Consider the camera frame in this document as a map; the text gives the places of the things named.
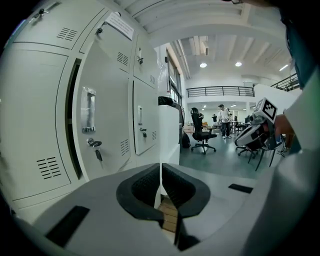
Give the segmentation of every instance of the label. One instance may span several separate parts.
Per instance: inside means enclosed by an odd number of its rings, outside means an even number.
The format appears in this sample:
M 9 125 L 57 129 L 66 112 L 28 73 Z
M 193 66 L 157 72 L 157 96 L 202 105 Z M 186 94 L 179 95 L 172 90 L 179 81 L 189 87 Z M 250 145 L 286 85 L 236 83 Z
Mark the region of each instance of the label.
M 132 41 L 135 30 L 125 23 L 118 14 L 111 13 L 105 21 Z

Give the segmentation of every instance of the sleeve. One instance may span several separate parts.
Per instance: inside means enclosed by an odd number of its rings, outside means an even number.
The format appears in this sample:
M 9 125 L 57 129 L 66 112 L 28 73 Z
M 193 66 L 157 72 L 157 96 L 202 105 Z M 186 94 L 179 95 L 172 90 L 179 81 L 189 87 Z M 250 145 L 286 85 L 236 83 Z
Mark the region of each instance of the sleeve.
M 284 115 L 291 124 L 302 149 L 320 147 L 320 70 L 317 68 L 298 99 Z

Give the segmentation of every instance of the black bag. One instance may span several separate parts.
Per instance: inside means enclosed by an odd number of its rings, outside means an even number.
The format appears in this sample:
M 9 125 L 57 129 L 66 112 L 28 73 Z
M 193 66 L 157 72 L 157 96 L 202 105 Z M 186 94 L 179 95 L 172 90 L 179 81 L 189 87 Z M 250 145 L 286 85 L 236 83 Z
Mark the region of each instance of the black bag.
M 189 136 L 184 132 L 182 135 L 182 147 L 184 149 L 188 149 L 190 148 L 191 144 L 190 144 L 190 139 Z

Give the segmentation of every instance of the white metal locker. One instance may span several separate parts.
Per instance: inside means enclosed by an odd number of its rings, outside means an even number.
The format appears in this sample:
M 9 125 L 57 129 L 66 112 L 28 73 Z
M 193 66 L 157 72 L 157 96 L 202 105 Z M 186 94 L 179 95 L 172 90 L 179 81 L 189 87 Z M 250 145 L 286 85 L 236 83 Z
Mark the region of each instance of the white metal locker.
M 88 45 L 93 40 L 96 40 L 100 43 L 100 47 L 108 54 L 108 56 L 119 65 L 119 68 L 129 73 L 133 41 L 109 24 L 103 24 L 111 13 L 111 11 L 108 11 L 108 13 L 97 23 L 95 28 L 93 28 L 81 47 L 80 52 L 85 53 Z M 102 28 L 100 34 L 96 34 L 98 28 Z
M 146 83 L 139 79 L 134 79 L 133 82 L 135 152 L 140 155 L 157 143 L 158 97 L 156 90 Z
M 92 42 L 79 67 L 72 103 L 76 153 L 88 180 L 116 173 L 131 156 L 128 86 L 128 75 L 98 42 Z M 89 139 L 102 144 L 93 148 Z
M 70 184 L 56 134 L 56 97 L 66 56 L 4 53 L 0 67 L 0 179 L 13 200 Z
M 138 35 L 135 59 L 133 67 L 133 75 L 150 85 L 157 88 L 158 83 L 158 67 L 157 67 L 157 54 L 151 47 L 149 41 Z
M 104 6 L 97 1 L 64 0 L 56 5 L 46 4 L 43 8 L 49 8 L 49 13 L 27 24 L 14 43 L 39 43 L 72 49 Z

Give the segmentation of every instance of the black pad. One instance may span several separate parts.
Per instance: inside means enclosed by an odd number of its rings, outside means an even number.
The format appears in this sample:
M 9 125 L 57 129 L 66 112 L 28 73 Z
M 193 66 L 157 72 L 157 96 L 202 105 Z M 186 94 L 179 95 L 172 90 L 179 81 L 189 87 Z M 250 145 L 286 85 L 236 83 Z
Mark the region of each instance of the black pad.
M 116 199 L 136 219 L 157 221 L 162 227 L 164 215 L 154 208 L 159 186 L 160 165 L 155 163 L 122 181 L 116 189 Z
M 162 164 L 162 185 L 182 218 L 198 215 L 210 199 L 210 189 L 167 163 Z

